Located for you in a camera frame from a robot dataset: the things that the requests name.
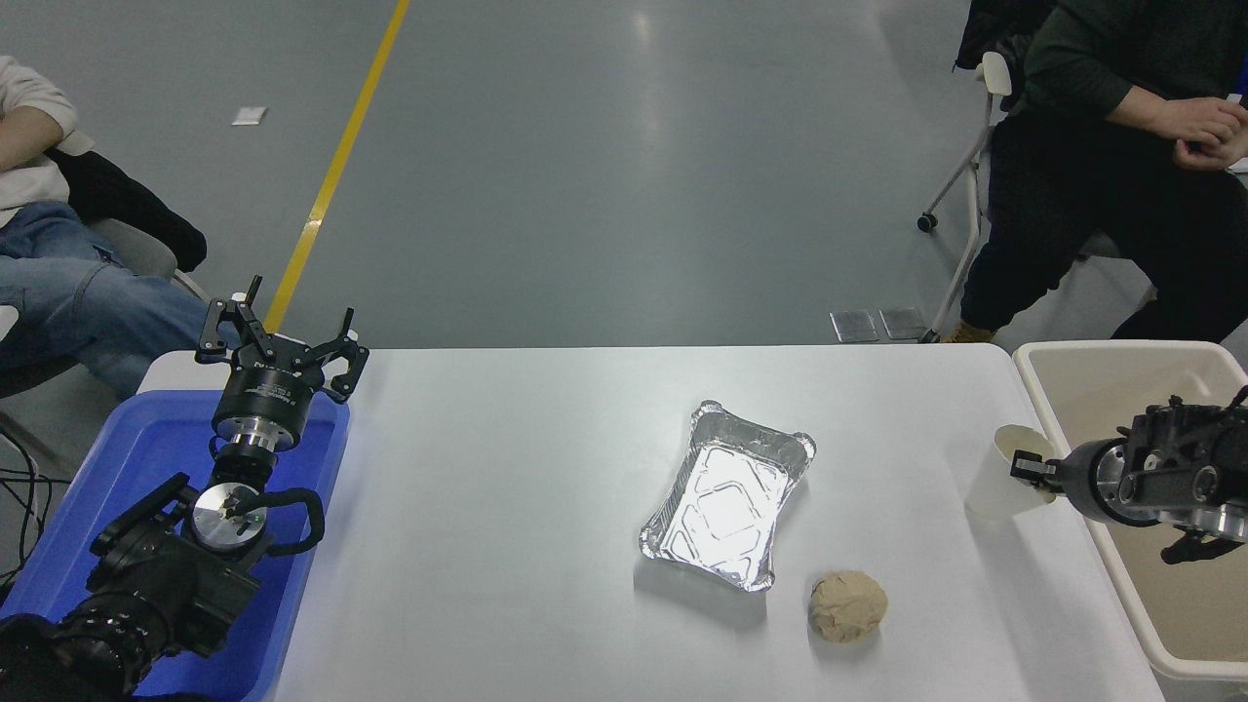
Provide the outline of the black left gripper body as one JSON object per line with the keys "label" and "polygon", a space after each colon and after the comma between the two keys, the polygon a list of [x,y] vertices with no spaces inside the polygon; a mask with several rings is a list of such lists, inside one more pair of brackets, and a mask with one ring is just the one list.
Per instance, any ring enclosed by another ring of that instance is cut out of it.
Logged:
{"label": "black left gripper body", "polygon": [[235,422],[260,417],[287,432],[306,426],[312,397],[321,388],[321,372],[291,368],[291,358],[275,360],[255,350],[240,350],[232,361],[230,378],[213,411],[213,428],[232,432]]}

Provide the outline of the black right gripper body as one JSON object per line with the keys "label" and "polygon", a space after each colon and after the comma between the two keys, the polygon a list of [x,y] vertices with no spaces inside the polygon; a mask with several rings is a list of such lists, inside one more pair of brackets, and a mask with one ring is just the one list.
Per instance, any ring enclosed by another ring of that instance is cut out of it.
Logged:
{"label": "black right gripper body", "polygon": [[1112,522],[1112,513],[1104,506],[1097,483],[1098,467],[1111,448],[1112,441],[1080,443],[1058,462],[1058,485],[1065,497],[1075,511],[1093,523]]}

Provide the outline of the person's left hand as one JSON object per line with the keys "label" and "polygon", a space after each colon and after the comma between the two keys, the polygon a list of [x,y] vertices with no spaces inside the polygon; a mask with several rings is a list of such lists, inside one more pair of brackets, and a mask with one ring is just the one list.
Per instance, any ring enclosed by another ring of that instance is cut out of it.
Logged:
{"label": "person's left hand", "polygon": [[1247,156],[1246,134],[1236,135],[1227,142],[1197,142],[1177,139],[1174,164],[1191,172],[1226,172]]}

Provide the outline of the person's right hand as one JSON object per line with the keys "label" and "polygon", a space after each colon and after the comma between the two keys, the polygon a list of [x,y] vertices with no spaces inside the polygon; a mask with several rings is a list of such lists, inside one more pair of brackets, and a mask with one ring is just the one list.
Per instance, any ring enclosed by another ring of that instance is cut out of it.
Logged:
{"label": "person's right hand", "polygon": [[1226,97],[1167,99],[1154,116],[1154,132],[1161,137],[1221,146],[1246,127],[1247,111]]}

